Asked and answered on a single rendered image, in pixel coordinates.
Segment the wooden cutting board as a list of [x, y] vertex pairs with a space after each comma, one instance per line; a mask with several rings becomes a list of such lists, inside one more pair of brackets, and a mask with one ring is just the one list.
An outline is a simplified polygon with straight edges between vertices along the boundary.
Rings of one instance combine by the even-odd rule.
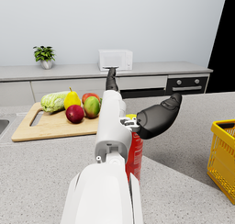
[[40, 102], [35, 103], [31, 107], [12, 135], [12, 141], [57, 139], [91, 135], [97, 132], [98, 118], [84, 118], [81, 123], [73, 124], [65, 116], [65, 111], [55, 114], [44, 112], [39, 123], [36, 126], [32, 126], [33, 120], [41, 110]]

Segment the red tomato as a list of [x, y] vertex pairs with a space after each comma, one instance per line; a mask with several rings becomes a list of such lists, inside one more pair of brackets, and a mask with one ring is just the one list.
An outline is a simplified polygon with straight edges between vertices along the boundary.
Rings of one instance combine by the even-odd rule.
[[90, 96], [94, 96], [100, 103], [100, 97], [99, 95], [95, 94], [95, 93], [86, 93], [82, 96], [82, 103], [84, 104], [85, 100], [90, 97]]

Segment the yellow pear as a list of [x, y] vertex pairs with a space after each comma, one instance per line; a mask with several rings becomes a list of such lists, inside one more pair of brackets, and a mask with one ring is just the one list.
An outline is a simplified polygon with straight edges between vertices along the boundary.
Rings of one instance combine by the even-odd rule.
[[81, 100], [76, 92], [70, 90], [70, 92], [64, 98], [63, 104], [64, 108], [67, 109], [69, 106], [72, 105], [77, 105], [77, 106], [81, 105]]

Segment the green cabbage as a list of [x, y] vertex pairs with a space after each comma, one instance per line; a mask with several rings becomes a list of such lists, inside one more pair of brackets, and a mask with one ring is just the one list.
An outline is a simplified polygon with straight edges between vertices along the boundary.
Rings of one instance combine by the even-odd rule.
[[64, 109], [63, 101], [65, 97], [69, 94], [68, 91], [51, 93], [43, 96], [40, 100], [42, 109], [45, 112], [56, 112]]

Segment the dark red apple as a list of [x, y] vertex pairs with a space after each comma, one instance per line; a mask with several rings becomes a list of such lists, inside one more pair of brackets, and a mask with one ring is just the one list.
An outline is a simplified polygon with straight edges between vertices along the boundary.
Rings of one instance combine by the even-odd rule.
[[84, 118], [84, 110], [78, 105], [69, 106], [66, 109], [66, 117], [74, 124], [80, 123]]

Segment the red potato chip can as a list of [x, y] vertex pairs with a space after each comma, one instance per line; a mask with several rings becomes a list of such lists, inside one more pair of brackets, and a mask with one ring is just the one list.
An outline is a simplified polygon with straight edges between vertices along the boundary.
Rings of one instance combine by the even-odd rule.
[[142, 146], [143, 140], [136, 132], [133, 132], [131, 146], [129, 148], [129, 157], [126, 163], [126, 174], [128, 179], [130, 179], [130, 175], [133, 174], [140, 180]]

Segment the white microwave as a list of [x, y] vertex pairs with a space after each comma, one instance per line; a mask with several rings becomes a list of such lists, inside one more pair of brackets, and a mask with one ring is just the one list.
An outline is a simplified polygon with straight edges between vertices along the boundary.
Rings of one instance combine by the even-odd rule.
[[132, 69], [133, 52], [131, 50], [99, 50], [98, 67], [101, 72], [110, 67], [117, 67], [119, 71]]

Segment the potted green plant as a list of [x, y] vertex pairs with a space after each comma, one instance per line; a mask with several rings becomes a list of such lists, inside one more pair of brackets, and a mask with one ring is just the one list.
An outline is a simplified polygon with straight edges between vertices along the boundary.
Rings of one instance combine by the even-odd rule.
[[51, 46], [34, 46], [34, 57], [36, 62], [40, 62], [43, 69], [49, 70], [55, 60], [55, 52]]

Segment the black built-in oven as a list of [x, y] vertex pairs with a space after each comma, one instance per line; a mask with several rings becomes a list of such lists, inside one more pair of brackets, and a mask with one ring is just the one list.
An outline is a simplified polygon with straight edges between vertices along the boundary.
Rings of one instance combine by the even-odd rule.
[[182, 95], [202, 94], [205, 92], [206, 85], [206, 77], [170, 78], [167, 80], [165, 93], [167, 95], [173, 93]]

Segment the steel sink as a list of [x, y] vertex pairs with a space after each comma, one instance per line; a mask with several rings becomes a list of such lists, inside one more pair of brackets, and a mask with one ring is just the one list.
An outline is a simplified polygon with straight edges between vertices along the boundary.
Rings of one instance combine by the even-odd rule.
[[8, 119], [0, 119], [0, 134], [6, 129], [9, 124]]

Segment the grey kitchen cabinet counter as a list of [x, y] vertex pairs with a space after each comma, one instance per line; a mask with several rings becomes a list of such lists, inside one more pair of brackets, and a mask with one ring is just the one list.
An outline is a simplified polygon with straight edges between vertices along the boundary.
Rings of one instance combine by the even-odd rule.
[[[116, 82], [125, 98], [158, 96], [167, 95], [170, 78], [206, 77], [208, 83], [211, 73], [190, 62], [141, 62], [131, 70], [117, 71]], [[46, 94], [69, 89], [78, 95], [102, 95], [106, 76], [95, 64], [55, 65], [49, 70], [38, 65], [0, 66], [0, 106], [31, 106]]]

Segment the yellow slatted basket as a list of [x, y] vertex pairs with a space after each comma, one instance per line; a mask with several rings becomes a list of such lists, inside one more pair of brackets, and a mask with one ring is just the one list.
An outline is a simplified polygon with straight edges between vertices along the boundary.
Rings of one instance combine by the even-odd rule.
[[235, 119], [214, 121], [207, 174], [235, 205]]

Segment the green red mango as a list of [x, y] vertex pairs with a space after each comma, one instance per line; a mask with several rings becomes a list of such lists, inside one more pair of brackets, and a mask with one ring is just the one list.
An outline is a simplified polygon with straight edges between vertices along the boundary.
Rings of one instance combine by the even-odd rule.
[[88, 118], [96, 118], [100, 112], [100, 103], [95, 96], [89, 96], [84, 102], [84, 112]]

